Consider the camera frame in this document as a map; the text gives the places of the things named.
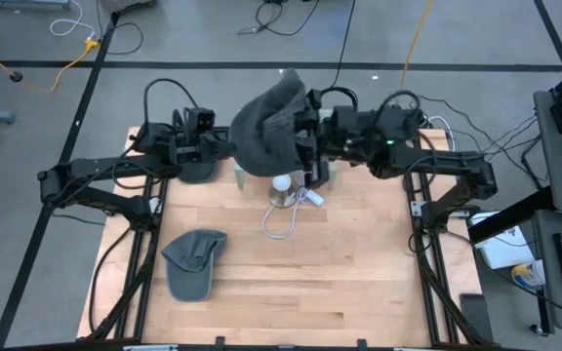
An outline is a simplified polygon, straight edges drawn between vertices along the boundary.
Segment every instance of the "dark gray cap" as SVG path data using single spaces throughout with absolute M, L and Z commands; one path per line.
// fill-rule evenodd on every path
M 288 69 L 279 83 L 242 107 L 231 122 L 235 162 L 253 176 L 300 170 L 294 120 L 305 109 L 304 84 L 294 69 Z
M 179 301 L 207 299 L 214 261 L 224 250 L 226 234 L 218 230 L 189 231 L 162 250 L 171 295 Z
M 217 169 L 218 162 L 183 164 L 178 179 L 187 184 L 209 182 L 214 180 Z

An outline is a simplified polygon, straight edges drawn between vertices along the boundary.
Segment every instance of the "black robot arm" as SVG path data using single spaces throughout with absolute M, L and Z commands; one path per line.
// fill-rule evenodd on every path
M 336 106 L 324 112 L 320 94 L 307 95 L 305 113 L 295 123 L 297 135 L 315 138 L 317 147 L 297 145 L 308 171 L 306 185 L 316 188 L 328 180 L 327 160 L 366 165 L 373 176 L 388 179 L 406 173 L 458 176 L 457 184 L 439 200 L 421 207 L 423 227 L 445 231 L 448 217 L 471 199 L 485 200 L 498 192 L 492 165 L 478 152 L 452 152 L 410 147 L 420 137 L 423 113 L 418 108 L 382 105 L 378 110 L 357 111 L 356 106 Z
M 132 230 L 152 230 L 156 216 L 149 199 L 140 195 L 116 195 L 90 184 L 132 176 L 173 178 L 187 164 L 211 163 L 229 157 L 234 147 L 227 141 L 228 128 L 214 127 L 214 120 L 214 111 L 192 108 L 184 123 L 175 111 L 172 125 L 142 125 L 138 134 L 130 137 L 132 146 L 120 157 L 57 164 L 38 174 L 41 201 L 58 208 L 77 204 L 121 214 L 129 220 Z M 140 156 L 126 156 L 132 150 Z

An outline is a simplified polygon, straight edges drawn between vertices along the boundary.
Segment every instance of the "white cable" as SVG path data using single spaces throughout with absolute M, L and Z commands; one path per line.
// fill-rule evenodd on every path
M 295 180 L 297 181 L 298 184 L 301 185 L 301 187 L 299 188 L 299 190 L 296 193 L 296 198 L 297 198 L 297 202 L 294 204 L 294 209 L 292 211 L 292 226 L 290 227 L 290 230 L 288 230 L 286 233 L 281 234 L 281 235 L 276 235 L 276 234 L 270 234 L 267 230 L 265 230 L 265 221 L 268 219 L 268 217 L 270 216 L 270 214 L 272 213 L 272 210 L 274 210 L 276 207 L 272 206 L 268 212 L 265 213 L 265 216 L 263 217 L 263 219 L 261 220 L 261 231 L 263 232 L 263 234 L 265 234 L 268 238 L 272 238 L 272 239 L 285 239 L 287 237 L 289 237 L 290 235 L 292 235 L 292 233 L 294 233 L 294 228 L 297 226 L 297 210 L 299 209 L 299 205 L 300 204 L 308 204 L 310 201 L 307 199 L 307 192 L 309 190 L 307 190 L 304 187 L 304 175 L 302 176 L 295 176 Z
M 84 27 L 86 27 L 86 28 L 88 28 L 92 31 L 90 36 L 88 37 L 88 39 L 94 39 L 95 38 L 95 29 L 92 28 L 90 25 L 81 22 L 82 18 L 84 18 L 84 10 L 82 10 L 82 7 L 79 6 L 79 4 L 75 0 L 70 0 L 70 2 L 75 4 L 75 6 L 77 6 L 77 8 L 79 9 L 79 19 L 77 19 L 77 20 L 56 19 L 53 22 L 51 22 L 51 25 L 49 26 L 49 30 L 55 36 L 66 36 L 66 35 L 70 34 L 75 29 L 76 26 L 81 25 L 81 26 L 84 26 Z M 73 25 L 70 27 L 70 29 L 66 30 L 65 32 L 57 33 L 57 32 L 54 31 L 54 25 L 56 25 L 56 23 L 60 23 L 60 22 L 72 23 Z
M 455 136 L 453 135 L 453 130 L 450 129 L 450 125 L 448 124 L 448 122 L 446 122 L 446 119 L 442 116 L 432 116 L 428 118 L 428 122 L 436 119 L 440 120 L 446 126 L 446 131 L 448 132 L 448 135 L 450 135 L 450 141 L 453 144 L 452 151 L 457 151 L 457 145 L 455 144 Z

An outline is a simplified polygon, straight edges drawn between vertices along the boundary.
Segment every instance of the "gray carpet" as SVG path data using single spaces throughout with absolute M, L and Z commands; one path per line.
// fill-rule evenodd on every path
M 83 21 L 99 30 L 94 0 L 79 0 Z M 305 28 L 296 36 L 279 37 L 263 32 L 237 36 L 254 26 L 259 0 L 169 1 L 138 9 L 121 17 L 144 32 L 139 51 L 128 56 L 108 56 L 107 61 L 301 61 L 337 62 L 341 52 L 349 0 L 323 0 Z M 562 39 L 562 0 L 544 0 Z M 309 13 L 313 2 L 290 0 L 279 30 L 291 31 Z M 346 62 L 403 62 L 420 17 L 421 0 L 357 1 L 344 54 Z M 49 24 L 58 18 L 76 18 L 58 8 L 15 7 L 0 9 L 0 59 L 71 60 L 81 54 L 89 35 L 76 28 L 70 35 L 54 37 Z M 101 13 L 103 26 L 107 16 Z M 139 34 L 119 28 L 110 50 L 136 46 Z M 86 60 L 92 61 L 96 53 Z M 473 64 L 560 64 L 533 0 L 435 2 L 416 46 L 413 62 Z M 291 66 L 280 64 L 280 67 Z M 27 82 L 49 87 L 53 68 L 19 68 Z M 12 126 L 0 125 L 0 317 L 10 288 L 40 211 L 36 174 L 54 165 L 86 86 L 90 69 L 73 68 L 63 76 L 57 92 L 47 95 L 10 82 L 0 70 L 0 108 L 17 116 Z M 141 122 L 141 92 L 153 78 L 171 77 L 183 82 L 199 104 L 218 113 L 228 125 L 238 108 L 278 79 L 277 69 L 116 69 L 100 72 L 95 93 L 81 128 L 74 157 L 108 157 L 122 150 L 127 128 Z M 301 69 L 308 88 L 328 87 L 335 70 Z M 376 108 L 383 97 L 399 88 L 397 70 L 343 70 L 338 84 L 353 89 L 360 107 Z M 469 114 L 492 137 L 499 137 L 533 115 L 532 94 L 547 90 L 562 73 L 488 71 L 411 71 L 406 88 L 429 98 L 444 98 Z M 169 121 L 174 108 L 185 104 L 173 87 L 154 89 L 152 121 Z M 325 104 L 345 103 L 326 97 Z M 429 116 L 446 118 L 453 129 L 474 135 L 482 147 L 489 141 L 473 131 L 465 119 L 439 102 L 426 102 Z M 537 126 L 517 138 L 534 137 Z M 474 149 L 471 138 L 456 135 L 460 149 Z M 521 148 L 511 150 L 515 160 Z M 540 145 L 530 155 L 533 167 L 545 174 Z M 532 182 L 499 155 L 494 167 L 500 193 L 480 204 L 486 210 L 502 209 L 532 193 Z M 110 188 L 105 182 L 100 186 Z M 102 220 L 98 212 L 72 208 L 70 213 Z M 63 218 L 53 218 L 37 257 L 8 346 L 73 340 L 91 279 L 101 229 Z M 562 349 L 562 331 L 548 338 L 528 331 L 538 322 L 537 302 L 502 280 L 480 269 L 496 342 L 524 349 Z

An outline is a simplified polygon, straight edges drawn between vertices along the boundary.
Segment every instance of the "wooden tabletop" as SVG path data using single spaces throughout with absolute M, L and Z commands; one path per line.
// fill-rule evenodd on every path
M 447 149 L 443 131 L 424 133 L 436 148 Z M 317 191 L 324 205 L 301 205 L 294 234 L 274 240 L 260 228 L 270 206 L 270 179 L 247 175 L 240 190 L 233 165 L 232 159 L 221 162 L 218 178 L 207 184 L 170 181 L 143 342 L 212 344 L 225 336 L 227 344 L 239 345 L 352 346 L 365 338 L 370 346 L 429 346 L 420 272 L 407 247 L 412 229 L 401 178 L 379 180 L 365 167 L 341 164 L 333 189 Z M 142 184 L 143 178 L 122 181 Z M 454 184 L 452 176 L 438 176 L 433 197 Z M 139 193 L 118 187 L 115 192 Z M 285 232 L 291 216 L 291 210 L 273 211 L 268 231 Z M 107 219 L 98 259 L 127 227 L 121 216 Z M 449 227 L 467 235 L 463 220 L 451 219 Z M 160 252 L 198 228 L 225 232 L 226 249 L 215 266 L 210 298 L 179 302 L 168 291 Z M 122 292 L 132 239 L 133 234 L 110 254 L 99 274 L 95 324 Z M 451 296 L 460 305 L 461 293 L 481 293 L 472 251 L 450 236 L 441 242 Z M 446 340 L 443 309 L 434 300 Z M 129 334 L 137 306 L 136 296 Z M 87 311 L 88 301 L 80 336 L 89 333 Z

